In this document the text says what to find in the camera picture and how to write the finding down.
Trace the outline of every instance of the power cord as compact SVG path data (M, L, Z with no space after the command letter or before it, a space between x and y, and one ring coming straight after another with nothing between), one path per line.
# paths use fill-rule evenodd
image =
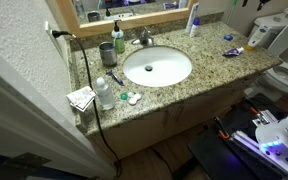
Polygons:
M155 149L153 149L153 148L150 148L150 149L154 152L154 154L155 154L160 160L162 160L162 161L166 164L168 170L170 171L171 175L173 176L172 169L171 169L170 165L167 163L167 161L163 158L163 156L162 156L158 151L156 151Z
M88 65L85 49L84 49L82 43L76 38L76 36L74 34L69 33L67 31L55 31L55 30L52 30L51 33L54 36L54 38L58 38L58 37L60 37L62 35L69 35L69 36L72 36L76 40L77 44L80 46L80 48L81 48L81 50L83 52L89 86L93 89L93 87L92 87L92 79L91 79L91 75L90 75L90 68L89 68L89 65ZM98 127L98 129L100 131L100 135L102 137L102 140L103 140L105 146L112 152L112 154L116 158L116 162L114 163L114 166L116 167L116 176L120 177L122 175L122 172L123 172L121 160L118 158L118 156L115 153L115 151L111 148L111 146L107 143L107 141L105 139L105 136L104 136L104 133L103 133L103 130L102 130L102 127L101 127L100 117L98 115L98 110L97 110L95 99L93 100L93 106L94 106L94 112L95 112L95 116L96 116L97 127Z

